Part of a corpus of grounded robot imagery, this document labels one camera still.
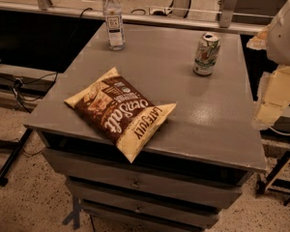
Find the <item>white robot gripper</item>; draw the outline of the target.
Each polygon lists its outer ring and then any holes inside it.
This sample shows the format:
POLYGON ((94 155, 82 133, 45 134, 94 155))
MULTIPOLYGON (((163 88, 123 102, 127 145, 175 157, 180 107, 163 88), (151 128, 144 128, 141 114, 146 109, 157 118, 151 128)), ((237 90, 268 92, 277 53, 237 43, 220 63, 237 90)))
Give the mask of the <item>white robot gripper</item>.
POLYGON ((264 27, 246 46, 253 50, 267 49, 270 60, 283 64, 272 73, 264 72, 258 85, 254 126, 270 127, 290 105, 290 0, 273 18, 270 27, 264 27))

